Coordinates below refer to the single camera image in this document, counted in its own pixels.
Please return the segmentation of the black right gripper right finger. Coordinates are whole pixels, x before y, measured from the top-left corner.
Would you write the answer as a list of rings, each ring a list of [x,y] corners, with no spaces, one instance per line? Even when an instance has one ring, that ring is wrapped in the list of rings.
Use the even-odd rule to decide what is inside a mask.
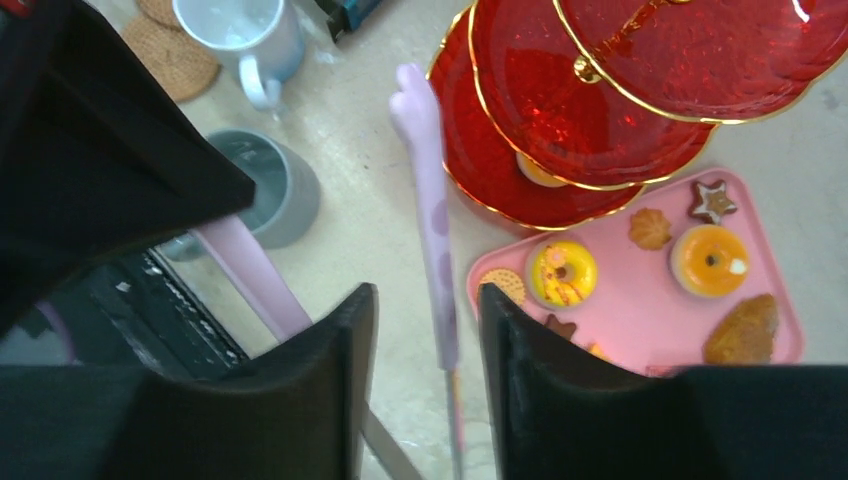
[[[478,292],[503,479],[843,479],[843,366],[690,367],[645,377]]]

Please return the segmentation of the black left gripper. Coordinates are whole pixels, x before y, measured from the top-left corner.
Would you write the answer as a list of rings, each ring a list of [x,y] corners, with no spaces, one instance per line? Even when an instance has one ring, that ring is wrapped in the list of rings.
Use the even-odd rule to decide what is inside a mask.
[[[254,195],[92,6],[2,3],[3,330],[78,271]]]

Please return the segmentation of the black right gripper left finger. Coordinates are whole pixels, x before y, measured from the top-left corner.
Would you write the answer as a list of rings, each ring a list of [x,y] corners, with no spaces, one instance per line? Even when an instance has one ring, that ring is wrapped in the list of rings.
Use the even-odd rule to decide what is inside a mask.
[[[214,381],[5,366],[5,479],[355,479],[377,290]]]

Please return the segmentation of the orange glazed donut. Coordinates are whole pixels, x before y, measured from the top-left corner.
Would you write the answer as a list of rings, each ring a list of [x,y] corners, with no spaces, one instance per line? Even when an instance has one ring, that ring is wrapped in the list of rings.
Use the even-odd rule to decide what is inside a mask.
[[[741,287],[750,260],[748,248],[737,234],[705,224],[687,229],[675,241],[669,266],[675,280],[689,293],[719,298]]]

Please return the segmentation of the pink handled metal tongs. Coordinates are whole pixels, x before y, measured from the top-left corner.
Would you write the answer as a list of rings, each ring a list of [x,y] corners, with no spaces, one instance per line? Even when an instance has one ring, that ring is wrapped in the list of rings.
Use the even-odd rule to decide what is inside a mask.
[[[459,393],[459,340],[449,238],[445,142],[440,103],[415,64],[396,70],[390,116],[412,163],[417,220],[429,289],[439,366],[445,372],[453,475],[464,476],[464,433]],[[274,338],[283,343],[311,326],[276,267],[244,223],[229,215],[195,227],[192,235],[218,263]]]

